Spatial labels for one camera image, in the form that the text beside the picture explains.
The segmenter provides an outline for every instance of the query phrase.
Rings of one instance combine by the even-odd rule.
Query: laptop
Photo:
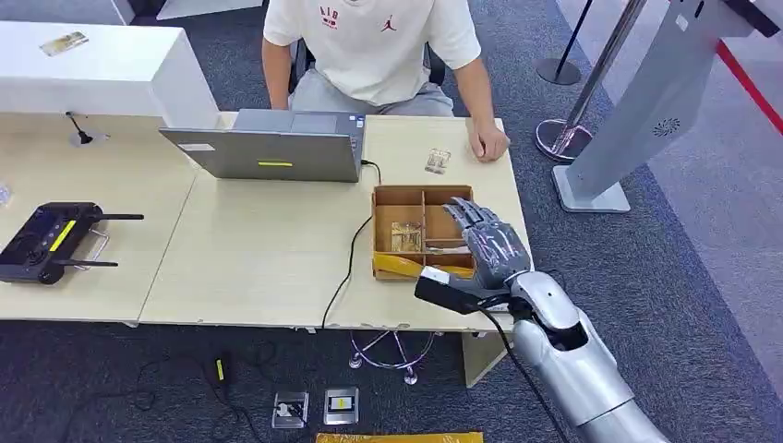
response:
[[[228,130],[159,129],[218,178],[359,181],[365,116],[242,109]]]

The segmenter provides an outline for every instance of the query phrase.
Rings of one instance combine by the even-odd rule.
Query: red logo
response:
[[[337,29],[337,11],[334,9],[327,7],[326,9],[323,8],[323,6],[320,7],[320,22],[324,26],[328,26],[332,28],[333,30]]]
[[[395,28],[392,28],[392,17],[393,16],[389,16],[389,19],[386,20],[386,24],[383,25],[383,29],[380,30],[381,32],[383,32],[385,30],[396,30]]]

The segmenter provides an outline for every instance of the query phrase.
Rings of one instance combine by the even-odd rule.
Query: person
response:
[[[476,157],[491,162],[508,148],[467,0],[270,0],[263,36],[272,109],[452,116],[452,100],[428,82],[428,42],[454,72]],[[316,64],[289,97],[289,46],[302,38]]]

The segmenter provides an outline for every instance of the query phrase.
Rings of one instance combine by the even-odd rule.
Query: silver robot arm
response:
[[[669,442],[633,399],[590,318],[543,272],[513,278],[529,315],[514,323],[514,348],[538,373],[569,424],[591,443]]]
[[[461,279],[425,267],[416,282],[416,297],[460,314],[482,311],[500,333],[487,308],[508,304],[515,319],[516,352],[535,369],[585,441],[669,442],[636,405],[617,361],[587,315],[551,277],[530,270],[529,254],[510,224],[462,198],[443,208],[463,231],[474,277]]]

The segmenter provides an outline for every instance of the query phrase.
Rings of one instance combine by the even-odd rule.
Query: yellow sticker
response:
[[[218,366],[218,379],[223,381],[223,362],[215,360],[215,364]]]
[[[283,168],[290,168],[294,166],[290,162],[259,162],[259,166],[282,166]]]
[[[66,236],[68,233],[71,232],[71,229],[73,229],[73,226],[76,224],[75,220],[71,220],[66,224],[66,228],[63,229],[63,232],[61,232],[56,239],[54,239],[54,243],[52,243],[52,247],[49,248],[49,252],[54,252],[57,250],[58,247],[60,247],[60,244],[63,243],[63,240],[66,239]]]

